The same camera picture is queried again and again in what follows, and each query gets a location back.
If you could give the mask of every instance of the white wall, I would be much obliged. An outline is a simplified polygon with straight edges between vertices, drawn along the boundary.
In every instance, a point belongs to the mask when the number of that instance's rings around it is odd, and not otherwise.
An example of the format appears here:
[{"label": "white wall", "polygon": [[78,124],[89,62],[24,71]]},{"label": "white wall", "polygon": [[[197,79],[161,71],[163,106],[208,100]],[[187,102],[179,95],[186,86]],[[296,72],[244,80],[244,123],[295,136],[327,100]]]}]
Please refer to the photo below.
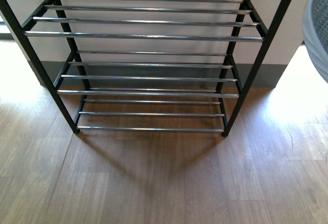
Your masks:
[{"label": "white wall", "polygon": [[[40,4],[43,0],[8,0],[16,13],[20,22],[24,19]],[[278,6],[280,0],[252,0],[253,4],[257,8],[258,12],[262,16],[264,22],[269,25],[271,22],[274,12]],[[293,0],[287,14],[282,22],[281,27],[272,43],[272,46],[265,58],[265,64],[288,64],[296,49],[302,42],[302,31],[301,31],[301,18],[303,13],[303,7],[306,0]],[[69,1],[70,4],[79,3],[81,1]],[[83,5],[95,5],[95,1],[84,2]],[[99,5],[109,5],[108,2],[100,2]],[[134,6],[131,2],[115,2],[115,5],[122,6]],[[168,8],[181,7],[181,3],[159,3],[153,4],[150,2],[143,2],[140,6],[163,6]],[[189,4],[187,7],[196,8],[197,4]],[[201,8],[227,8],[231,5],[221,5],[216,7],[216,4],[208,4],[206,7]],[[55,16],[54,12],[48,12],[47,15]],[[95,18],[108,18],[107,12],[87,12],[81,14],[81,12],[67,12],[70,17],[95,17]],[[128,16],[130,19],[141,18],[139,13],[112,13],[110,18],[122,18]],[[149,19],[177,19],[177,20],[234,20],[230,15],[211,15],[211,14],[153,14],[148,13],[146,17]],[[207,27],[168,27],[168,26],[155,26],[152,28],[146,28],[145,26],[119,26],[110,25],[109,27],[104,25],[78,25],[72,26],[73,31],[81,32],[112,32],[112,33],[149,33],[149,34],[204,34],[204,35],[230,35],[231,28],[213,28]],[[43,31],[58,31],[60,26],[56,24],[40,24],[35,30]],[[258,36],[256,30],[246,29],[242,30],[241,35]],[[68,55],[69,49],[65,39],[59,38],[31,38],[31,42],[34,45],[37,53],[41,60],[46,61],[64,61]],[[97,49],[97,50],[110,50],[110,49],[121,49],[121,50],[145,50],[145,51],[163,51],[166,48],[168,51],[206,51],[206,52],[225,52],[227,43],[222,42],[179,42],[179,41],[164,41],[164,40],[112,40],[112,39],[77,39],[77,44],[80,49]],[[238,43],[235,50],[235,58],[238,63],[252,63],[254,57],[259,49],[259,43]],[[94,59],[94,56],[83,56],[85,60]],[[126,56],[115,56],[115,59],[125,60]],[[103,60],[104,56],[100,56],[97,60]],[[153,57],[140,56],[134,57],[132,60],[153,60]],[[169,61],[174,60],[172,57],[162,57],[161,60]],[[204,62],[213,62],[215,58],[202,58]],[[188,61],[199,61],[198,58],[188,58]]]}]

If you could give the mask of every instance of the rack leg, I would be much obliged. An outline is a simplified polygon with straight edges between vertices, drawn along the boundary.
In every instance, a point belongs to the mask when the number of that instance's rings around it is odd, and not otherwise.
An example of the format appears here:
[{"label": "rack leg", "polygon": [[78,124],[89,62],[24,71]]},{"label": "rack leg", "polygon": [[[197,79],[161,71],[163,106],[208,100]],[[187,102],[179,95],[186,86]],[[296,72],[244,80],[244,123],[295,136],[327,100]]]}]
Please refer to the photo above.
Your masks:
[{"label": "rack leg", "polygon": [[58,108],[60,109],[61,113],[66,119],[68,125],[71,127],[74,133],[79,133],[79,129],[76,127],[76,124],[74,123],[72,117],[70,116],[68,110],[66,109],[62,99],[57,94],[57,91],[53,83],[51,82],[50,77],[48,76],[46,70],[44,69],[37,54],[35,53],[29,39],[24,35],[24,31],[21,25],[19,24],[16,16],[14,15],[13,11],[11,10],[7,0],[0,0],[0,1],[1,1],[0,11],[3,15],[2,18],[6,22],[8,28],[10,29],[15,41],[19,45],[20,49],[23,51],[24,55],[28,57],[29,60],[31,60],[32,64],[34,65],[41,79],[43,80],[46,87],[48,88],[52,98],[54,99]]},{"label": "rack leg", "polygon": [[[54,5],[62,5],[62,3],[60,2],[60,0],[54,0]],[[63,10],[58,10],[56,11],[57,15],[59,18],[67,18],[66,14]],[[61,23],[61,27],[63,28],[64,32],[72,32],[71,27],[68,23]],[[75,61],[77,62],[82,62],[81,56],[79,53],[77,53],[78,49],[77,49],[77,45],[75,42],[74,38],[67,38],[67,42],[69,47],[71,48],[71,51],[75,52]],[[86,73],[86,69],[84,68],[84,66],[77,66],[77,69],[80,73],[80,75],[87,75]],[[85,87],[86,90],[90,90],[90,82],[88,79],[83,79],[83,85]]]},{"label": "rack leg", "polygon": [[239,96],[239,99],[237,101],[237,104],[231,114],[231,117],[228,121],[228,125],[227,127],[225,128],[224,132],[223,132],[223,136],[228,136],[230,130],[231,130],[231,127],[234,123],[234,121],[236,120],[236,117],[240,111],[240,108],[250,90],[250,87],[255,79],[255,76],[258,72],[258,70],[260,69],[261,67],[261,64],[264,60],[264,57],[265,55],[267,54],[267,51],[272,43],[272,40],[274,38],[274,36],[276,35],[277,31],[278,31],[278,28],[281,24],[281,21],[283,19],[283,16],[285,15],[286,11],[287,11],[287,8],[289,6],[289,4],[291,3],[292,0],[281,0],[279,6],[278,6],[278,9],[276,11],[276,14],[275,16],[273,17],[273,20],[272,20],[272,23],[269,27],[269,30],[268,30],[268,34],[266,35],[266,37],[264,38],[264,41],[263,41],[263,44],[257,54],[257,57],[255,59],[255,62],[254,62],[254,65],[252,66],[251,68],[251,71],[247,77],[247,80],[245,82],[245,85],[244,85],[244,88]]}]

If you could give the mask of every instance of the laminate flooring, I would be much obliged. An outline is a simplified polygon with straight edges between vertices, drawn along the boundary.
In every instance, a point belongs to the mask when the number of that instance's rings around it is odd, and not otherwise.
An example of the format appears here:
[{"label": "laminate flooring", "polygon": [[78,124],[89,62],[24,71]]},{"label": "laminate flooring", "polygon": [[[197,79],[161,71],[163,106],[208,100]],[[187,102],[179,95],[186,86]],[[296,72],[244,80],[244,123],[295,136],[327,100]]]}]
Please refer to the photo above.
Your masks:
[{"label": "laminate flooring", "polygon": [[0,48],[0,223],[328,223],[328,84],[304,47],[275,89],[251,89],[226,138],[72,134],[17,45]]}]

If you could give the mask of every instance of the gray baseboard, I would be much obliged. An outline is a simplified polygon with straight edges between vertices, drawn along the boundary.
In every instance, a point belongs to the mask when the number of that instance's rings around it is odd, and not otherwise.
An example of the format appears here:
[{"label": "gray baseboard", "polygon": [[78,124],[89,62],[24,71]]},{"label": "gray baseboard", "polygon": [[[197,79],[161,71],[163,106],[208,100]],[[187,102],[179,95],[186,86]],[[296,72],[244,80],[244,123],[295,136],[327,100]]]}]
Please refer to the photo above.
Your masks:
[{"label": "gray baseboard", "polygon": [[[32,70],[35,72],[31,62],[29,62]],[[54,81],[58,72],[62,68],[61,62],[43,62],[45,69],[47,70],[50,78]],[[244,83],[248,73],[251,69],[251,64],[237,64],[240,78]],[[285,71],[287,65],[272,65],[263,64],[255,78],[253,87],[276,87],[280,77]],[[184,68],[133,68],[133,67],[86,67],[86,71],[89,75],[113,75],[113,76],[179,76],[179,77],[208,77],[217,78],[219,76],[219,70],[214,69],[188,69]],[[76,67],[72,67],[68,74],[78,75]],[[36,75],[41,84],[43,84],[41,78]],[[228,77],[232,78],[231,71],[228,71]],[[90,80],[92,86],[106,86],[106,85],[124,85],[124,86],[198,86],[198,87],[211,87],[215,86],[215,83],[184,83],[184,82],[164,82],[164,81],[129,81],[129,80]],[[82,85],[82,81],[79,79],[65,79],[63,85]]]},{"label": "gray baseboard", "polygon": [[9,29],[4,24],[0,24],[0,39],[14,40],[14,38],[12,37],[12,35],[9,32]]}]

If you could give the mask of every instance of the shelf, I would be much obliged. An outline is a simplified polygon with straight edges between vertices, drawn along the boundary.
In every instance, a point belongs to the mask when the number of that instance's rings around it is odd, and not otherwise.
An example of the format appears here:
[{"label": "shelf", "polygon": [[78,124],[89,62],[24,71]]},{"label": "shelf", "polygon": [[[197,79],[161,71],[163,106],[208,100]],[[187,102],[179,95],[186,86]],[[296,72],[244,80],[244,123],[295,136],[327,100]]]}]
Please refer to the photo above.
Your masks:
[{"label": "shelf", "polygon": [[[93,1],[96,5],[86,6],[82,1]],[[128,1],[129,4],[122,6],[124,1]],[[80,130],[98,129],[205,132],[222,133],[223,136],[227,136],[291,0],[281,0],[269,29],[263,23],[251,0],[65,0],[65,5],[62,4],[62,0],[44,0],[22,24],[18,22],[7,1],[0,0],[0,2],[1,12],[19,41],[22,51],[31,60],[74,133],[78,133]],[[145,5],[144,2],[151,2],[152,6],[148,7],[150,3]],[[216,7],[210,9],[205,4],[226,5],[220,9]],[[47,11],[54,11],[57,17],[44,16]],[[73,13],[74,16],[67,17],[67,11],[70,11],[70,14],[74,11],[78,13]],[[33,30],[37,24],[56,23],[61,25],[62,31]],[[70,25],[73,24],[86,24],[86,26],[83,27],[82,31],[72,31]],[[108,25],[106,28],[117,29],[118,32],[106,32],[106,30],[101,30],[101,32],[87,32],[88,30],[86,30],[83,32],[88,25]],[[123,33],[120,31],[120,27],[116,25],[128,25],[124,27],[129,28],[136,27],[137,30],[135,31],[138,32]],[[186,27],[188,28],[187,33],[180,33],[177,30],[186,29]],[[218,30],[221,27],[225,27],[224,32],[227,32],[229,28],[231,31],[228,35],[218,33],[221,32]],[[157,33],[150,33],[145,28],[161,28],[164,33],[158,33],[158,31],[156,31]],[[240,36],[240,30],[243,28],[247,28],[249,32],[253,30],[254,35]],[[56,37],[67,40],[71,52],[66,61],[63,62],[54,82],[50,80],[44,69],[42,59],[39,59],[34,51],[29,41],[30,37]],[[151,48],[151,51],[144,50],[142,47],[132,49],[132,44],[124,45],[126,49],[123,50],[112,48],[112,45],[108,45],[106,50],[96,50],[92,47],[79,49],[75,39],[79,40],[80,38],[155,40],[159,42],[157,45],[161,46],[162,49]],[[194,45],[182,48],[189,49],[186,51],[172,51],[172,49],[165,48],[165,44],[161,44],[168,40],[172,40],[174,43],[179,41],[179,44],[190,44],[194,41],[209,41],[213,44],[227,42],[228,47],[224,52],[190,50],[194,49]],[[233,54],[235,46],[239,42],[261,44],[244,85],[239,77]],[[149,60],[147,56],[152,56],[153,59]],[[218,59],[209,63],[208,57],[211,59],[223,57],[224,60],[222,62]],[[66,90],[63,82],[70,79],[80,80],[84,89]],[[100,80],[105,82],[106,86],[95,84],[96,81]],[[143,81],[149,86],[138,86],[138,81]],[[234,85],[236,91],[222,93],[223,85],[227,84]],[[74,118],[69,114],[62,101],[62,95],[81,96]],[[224,105],[227,100],[235,101],[232,102],[235,103],[233,111],[229,114]],[[128,110],[119,110],[118,112],[115,108],[117,105],[128,107]],[[158,111],[161,105],[172,106],[174,112],[162,113]],[[119,116],[122,119],[125,117],[127,119],[151,117],[152,121],[154,119],[170,119],[171,123],[169,124],[173,126],[177,119],[193,119],[193,121],[205,119],[210,121],[203,124],[213,125],[213,127],[120,127],[116,126],[117,124],[112,124],[112,120],[115,119],[111,118],[114,116]]]}]

